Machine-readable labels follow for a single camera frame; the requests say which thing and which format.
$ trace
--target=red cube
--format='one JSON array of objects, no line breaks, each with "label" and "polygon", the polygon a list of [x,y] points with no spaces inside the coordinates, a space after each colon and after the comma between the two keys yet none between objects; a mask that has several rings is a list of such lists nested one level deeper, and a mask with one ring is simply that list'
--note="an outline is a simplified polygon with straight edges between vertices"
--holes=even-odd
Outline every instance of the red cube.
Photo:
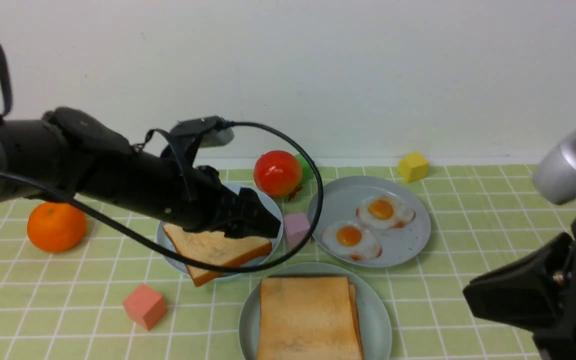
[{"label": "red cube", "polygon": [[168,312],[164,296],[141,284],[123,301],[128,317],[146,330],[151,330]]}]

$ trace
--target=bread slice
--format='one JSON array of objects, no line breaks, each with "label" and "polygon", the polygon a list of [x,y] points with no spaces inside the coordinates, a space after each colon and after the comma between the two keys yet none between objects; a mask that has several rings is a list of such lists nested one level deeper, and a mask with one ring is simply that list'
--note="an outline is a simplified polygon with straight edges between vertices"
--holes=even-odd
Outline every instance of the bread slice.
[{"label": "bread slice", "polygon": [[[164,233],[179,254],[211,265],[240,267],[254,258],[270,255],[273,250],[270,240],[260,236],[231,239],[223,231],[192,233],[171,223],[164,225]],[[222,275],[190,265],[185,265],[185,268],[195,287],[201,287]]]},{"label": "bread slice", "polygon": [[349,285],[350,304],[352,305],[352,323],[354,324],[354,334],[359,342],[359,352],[361,353],[361,360],[364,360],[364,347],[362,345],[362,333],[359,330],[359,312],[357,310],[357,291],[354,284]]},{"label": "bread slice", "polygon": [[347,277],[263,278],[260,305],[257,360],[362,359]]}]

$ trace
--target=white wall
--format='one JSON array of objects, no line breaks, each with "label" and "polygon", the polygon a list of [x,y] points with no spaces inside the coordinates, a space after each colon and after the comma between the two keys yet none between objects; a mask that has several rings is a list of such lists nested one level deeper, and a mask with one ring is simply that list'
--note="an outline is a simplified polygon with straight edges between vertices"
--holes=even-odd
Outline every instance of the white wall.
[{"label": "white wall", "polygon": [[[576,0],[0,0],[0,41],[10,119],[68,105],[132,142],[218,114],[320,158],[540,157],[576,126]],[[285,148],[236,134],[202,155]]]}]

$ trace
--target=gray plate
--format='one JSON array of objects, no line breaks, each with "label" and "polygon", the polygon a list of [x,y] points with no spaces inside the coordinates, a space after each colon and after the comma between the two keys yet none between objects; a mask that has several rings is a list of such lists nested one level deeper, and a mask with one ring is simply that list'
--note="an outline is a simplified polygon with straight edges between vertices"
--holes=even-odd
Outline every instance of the gray plate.
[{"label": "gray plate", "polygon": [[[302,262],[286,266],[272,276],[325,276],[344,275],[356,289],[357,312],[359,313],[359,331],[365,360],[387,360],[393,347],[393,325],[386,307],[375,290],[354,273],[331,264],[321,262]],[[259,344],[259,285],[257,285],[244,303],[239,317],[239,346],[245,360],[257,358]]]},{"label": "gray plate", "polygon": [[[233,184],[231,182],[224,182],[223,184],[228,189],[231,189],[231,191],[233,191],[237,194],[239,194],[240,190],[242,189],[242,185]],[[272,251],[270,252],[270,255],[272,255],[272,253],[274,253],[277,250],[277,248],[279,247],[279,243],[282,241],[282,236],[284,235],[284,217],[282,216],[281,210],[279,210],[279,207],[277,206],[275,201],[272,198],[270,198],[270,196],[259,191],[258,189],[254,189],[254,191],[256,191],[256,194],[259,196],[259,200],[261,200],[263,207],[265,207],[277,219],[279,219],[279,221],[281,221],[281,226],[279,226],[279,236],[275,237],[273,239],[268,239],[272,243]],[[168,239],[168,237],[166,236],[166,233],[164,232],[164,222],[163,221],[160,221],[159,225],[157,227],[156,241],[157,241],[157,244],[160,244],[160,246],[163,246],[164,248],[166,248],[170,251],[176,251],[172,242],[170,242],[170,239]],[[265,262],[266,259],[268,259],[270,257],[270,255],[261,256],[261,257],[258,257],[256,259],[252,259],[249,262],[246,262],[243,266],[262,264],[263,262]],[[177,269],[178,271],[180,271],[184,274],[188,274],[188,269],[186,269],[186,265],[184,265],[183,262],[179,262],[177,260],[170,259],[169,257],[166,257],[166,256],[164,256],[163,258],[166,259],[166,261],[170,265],[172,265],[173,268]],[[231,277],[237,276],[237,275],[238,275],[237,273],[225,273],[222,276],[218,277],[217,280],[224,279],[224,278],[231,278]]]},{"label": "gray plate", "polygon": [[[356,261],[338,256],[322,242],[322,232],[336,221],[358,221],[356,210],[362,200],[370,196],[390,194],[414,209],[414,220],[403,228],[373,230],[381,243],[382,252],[376,259]],[[308,219],[313,220],[317,195],[308,204]],[[412,259],[428,243],[430,216],[423,203],[413,193],[391,180],[373,176],[350,176],[339,178],[324,186],[324,203],[314,239],[334,257],[362,267],[385,268]]]}]

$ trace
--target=orange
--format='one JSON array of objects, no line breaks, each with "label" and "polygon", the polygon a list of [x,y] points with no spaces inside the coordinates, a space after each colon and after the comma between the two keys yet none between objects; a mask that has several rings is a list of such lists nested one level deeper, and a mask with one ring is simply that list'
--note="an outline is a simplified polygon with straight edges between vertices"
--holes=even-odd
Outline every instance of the orange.
[{"label": "orange", "polygon": [[86,233],[86,216],[68,203],[44,202],[30,213],[28,239],[48,253],[61,253],[77,246]]}]

